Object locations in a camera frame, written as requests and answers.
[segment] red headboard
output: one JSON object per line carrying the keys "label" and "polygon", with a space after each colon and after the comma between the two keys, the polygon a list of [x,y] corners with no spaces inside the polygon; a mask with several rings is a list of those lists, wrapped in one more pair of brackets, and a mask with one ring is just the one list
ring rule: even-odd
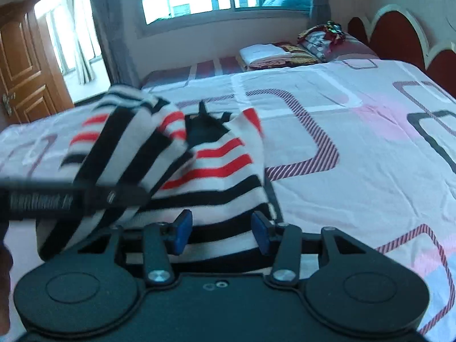
{"label": "red headboard", "polygon": [[368,45],[380,59],[411,63],[456,97],[456,44],[429,49],[426,35],[415,17],[397,5],[380,9],[372,23],[352,18],[348,33]]}

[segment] striped sweater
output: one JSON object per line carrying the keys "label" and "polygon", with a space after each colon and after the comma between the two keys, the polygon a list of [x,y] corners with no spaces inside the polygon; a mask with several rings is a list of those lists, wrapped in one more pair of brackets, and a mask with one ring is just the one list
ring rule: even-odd
{"label": "striped sweater", "polygon": [[264,153],[253,108],[233,117],[185,116],[175,105],[126,86],[113,86],[72,139],[59,180],[138,184],[143,207],[110,208],[81,222],[36,224],[44,260],[110,225],[126,229],[172,222],[188,208],[193,231],[180,271],[244,272],[270,266],[250,228],[254,210],[274,218],[264,189]]}

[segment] door handle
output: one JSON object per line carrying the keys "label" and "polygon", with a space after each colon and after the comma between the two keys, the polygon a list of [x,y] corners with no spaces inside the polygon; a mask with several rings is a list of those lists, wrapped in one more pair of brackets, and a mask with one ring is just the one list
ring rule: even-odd
{"label": "door handle", "polygon": [[13,99],[16,99],[15,92],[13,92],[12,95],[3,94],[2,98],[1,98],[3,106],[5,107],[5,110],[8,113],[8,116],[10,116],[10,117],[13,114],[13,109],[11,108],[10,100],[13,100]]}

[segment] door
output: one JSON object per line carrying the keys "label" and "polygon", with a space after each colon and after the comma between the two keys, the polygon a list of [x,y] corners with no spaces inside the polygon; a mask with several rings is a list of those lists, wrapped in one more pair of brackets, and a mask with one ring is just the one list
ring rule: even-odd
{"label": "door", "polygon": [[0,103],[9,123],[29,123],[74,107],[46,18],[19,14],[0,27]]}

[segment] red striped bed sheet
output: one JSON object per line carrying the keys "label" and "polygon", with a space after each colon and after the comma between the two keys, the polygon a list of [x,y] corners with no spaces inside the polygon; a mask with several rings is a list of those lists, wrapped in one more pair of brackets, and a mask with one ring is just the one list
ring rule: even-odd
{"label": "red striped bed sheet", "polygon": [[244,72],[242,60],[239,57],[228,56],[182,68],[155,70],[145,77],[142,89],[241,72]]}

